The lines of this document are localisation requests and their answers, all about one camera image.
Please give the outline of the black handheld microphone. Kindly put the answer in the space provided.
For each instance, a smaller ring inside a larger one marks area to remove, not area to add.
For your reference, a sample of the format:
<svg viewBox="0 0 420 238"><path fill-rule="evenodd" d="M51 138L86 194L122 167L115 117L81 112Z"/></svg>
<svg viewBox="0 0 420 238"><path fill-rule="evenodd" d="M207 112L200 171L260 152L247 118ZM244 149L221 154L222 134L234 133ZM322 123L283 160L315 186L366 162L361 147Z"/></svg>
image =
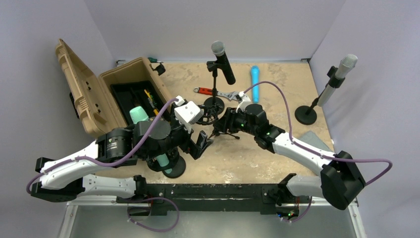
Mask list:
<svg viewBox="0 0 420 238"><path fill-rule="evenodd" d="M225 51L225 44L221 41L215 41L211 45L211 52L216 57L216 64L221 66L221 70L224 74L224 77L229 85L233 85L236 83L236 79L229 63L228 57Z"/></svg>

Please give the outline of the blue microphone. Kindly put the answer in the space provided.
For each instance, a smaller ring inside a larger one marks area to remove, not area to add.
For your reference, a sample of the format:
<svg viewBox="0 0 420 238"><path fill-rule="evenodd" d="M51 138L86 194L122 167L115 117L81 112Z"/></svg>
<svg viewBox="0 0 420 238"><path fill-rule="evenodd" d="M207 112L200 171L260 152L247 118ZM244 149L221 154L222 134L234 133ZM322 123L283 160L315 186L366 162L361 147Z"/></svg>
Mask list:
<svg viewBox="0 0 420 238"><path fill-rule="evenodd" d="M259 79L260 79L260 69L257 65L254 65L251 67L251 81L252 81L252 99L254 103L258 103L259 102L259 87L258 87L258 83L259 83Z"/></svg>

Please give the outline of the black tripod shock-mount stand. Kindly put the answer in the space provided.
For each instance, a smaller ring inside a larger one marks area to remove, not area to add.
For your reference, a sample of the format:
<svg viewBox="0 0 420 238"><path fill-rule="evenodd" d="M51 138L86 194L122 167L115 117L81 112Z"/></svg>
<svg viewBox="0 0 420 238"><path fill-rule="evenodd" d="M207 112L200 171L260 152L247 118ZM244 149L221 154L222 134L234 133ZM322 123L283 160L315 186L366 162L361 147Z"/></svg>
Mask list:
<svg viewBox="0 0 420 238"><path fill-rule="evenodd" d="M204 104L198 105L201 112L203 113L202 117L198 119L196 124L207 126L207 125L213 125L218 120L218 105L216 106L206 106ZM231 133L227 132L219 132L216 129L213 129L212 134L209 136L209 138L212 138L214 136L220 136L220 135L229 135L234 137L235 139L240 139L239 136L233 135Z"/></svg>

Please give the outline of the black round-base mic stand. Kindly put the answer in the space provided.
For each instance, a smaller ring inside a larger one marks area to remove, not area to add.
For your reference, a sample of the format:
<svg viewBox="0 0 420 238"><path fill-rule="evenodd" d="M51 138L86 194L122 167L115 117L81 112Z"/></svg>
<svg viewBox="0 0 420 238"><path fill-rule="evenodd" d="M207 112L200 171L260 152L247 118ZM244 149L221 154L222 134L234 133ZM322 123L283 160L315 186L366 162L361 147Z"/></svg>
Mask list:
<svg viewBox="0 0 420 238"><path fill-rule="evenodd" d="M217 97L217 93L218 93L217 88L216 88L216 79L218 76L217 70L224 69L225 65L217 63L216 61L207 61L206 65L207 65L208 71L211 72L213 76L213 87L212 87L211 98L207 98L204 102L204 105L206 106L210 106L210 104L212 106L218 105L218 115L219 115L224 110L224 102L220 98Z"/></svg>

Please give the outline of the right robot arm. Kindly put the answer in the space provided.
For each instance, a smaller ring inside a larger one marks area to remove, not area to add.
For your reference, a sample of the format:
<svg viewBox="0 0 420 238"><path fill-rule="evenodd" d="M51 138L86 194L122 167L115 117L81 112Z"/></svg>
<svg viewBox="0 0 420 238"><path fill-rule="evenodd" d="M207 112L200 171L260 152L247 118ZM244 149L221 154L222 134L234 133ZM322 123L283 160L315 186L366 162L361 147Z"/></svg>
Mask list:
<svg viewBox="0 0 420 238"><path fill-rule="evenodd" d="M345 210L367 185L349 153L335 154L294 138L271 124L261 105L227 108L213 128L220 133L250 134L260 148L292 159L315 174L313 177L292 175L283 182L278 195L285 202L296 196L312 196L324 198L333 207Z"/></svg>

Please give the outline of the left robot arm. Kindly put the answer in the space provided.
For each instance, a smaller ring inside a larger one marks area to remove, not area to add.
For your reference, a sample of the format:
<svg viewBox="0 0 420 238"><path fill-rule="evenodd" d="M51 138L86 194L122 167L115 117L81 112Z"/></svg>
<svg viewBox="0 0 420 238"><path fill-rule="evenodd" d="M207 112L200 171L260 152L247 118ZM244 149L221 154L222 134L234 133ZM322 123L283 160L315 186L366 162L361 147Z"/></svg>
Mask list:
<svg viewBox="0 0 420 238"><path fill-rule="evenodd" d="M67 202L87 195L111 195L141 203L148 196L143 176L117 179L99 176L98 172L134 166L142 160L152 171L178 178L186 169L180 152L198 159L212 144L205 132L200 132L197 141L191 139L192 133L189 124L158 118L115 128L65 158L38 158L37 176L28 182L26 191L32 197L50 202Z"/></svg>

